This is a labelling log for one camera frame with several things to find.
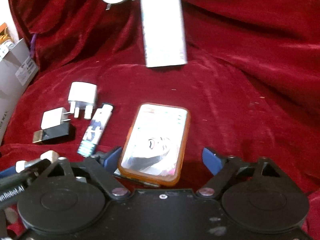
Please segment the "white cardboard box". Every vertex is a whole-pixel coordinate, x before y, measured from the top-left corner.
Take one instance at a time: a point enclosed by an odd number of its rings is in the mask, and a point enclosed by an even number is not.
[[[0,143],[14,108],[39,68],[20,40],[4,58],[0,58]]]

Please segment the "white rectangular package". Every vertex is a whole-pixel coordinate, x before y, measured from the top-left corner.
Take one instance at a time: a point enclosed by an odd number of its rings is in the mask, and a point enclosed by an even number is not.
[[[181,0],[141,0],[147,67],[187,63]]]
[[[0,58],[0,143],[19,98],[38,72],[29,54],[22,39]]]

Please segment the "smartphone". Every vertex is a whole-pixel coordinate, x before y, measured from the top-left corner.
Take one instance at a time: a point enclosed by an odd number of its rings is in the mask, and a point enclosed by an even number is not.
[[[140,181],[175,185],[180,178],[189,124],[189,111],[183,107],[141,105],[119,160],[120,172]]]

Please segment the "barcode label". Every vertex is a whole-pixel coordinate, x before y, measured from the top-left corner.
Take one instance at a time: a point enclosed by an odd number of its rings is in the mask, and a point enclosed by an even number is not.
[[[22,86],[26,84],[35,69],[37,69],[37,65],[31,57],[28,57],[25,62],[22,63],[21,67],[16,72],[16,77]]]

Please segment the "red fabric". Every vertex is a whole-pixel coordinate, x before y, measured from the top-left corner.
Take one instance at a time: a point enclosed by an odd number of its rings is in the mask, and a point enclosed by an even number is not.
[[[32,145],[44,111],[68,109],[73,81],[98,85],[115,105],[99,150],[123,146],[140,104],[182,106],[191,127],[177,187],[203,185],[206,146],[246,161],[272,158],[304,192],[320,186],[320,0],[182,0],[188,64],[144,65],[140,0],[105,11],[102,0],[10,0],[21,37],[36,40],[41,72],[20,99],[0,151],[0,169],[55,150],[76,150],[89,121],[73,119],[76,139]],[[308,227],[320,239],[319,201]]]

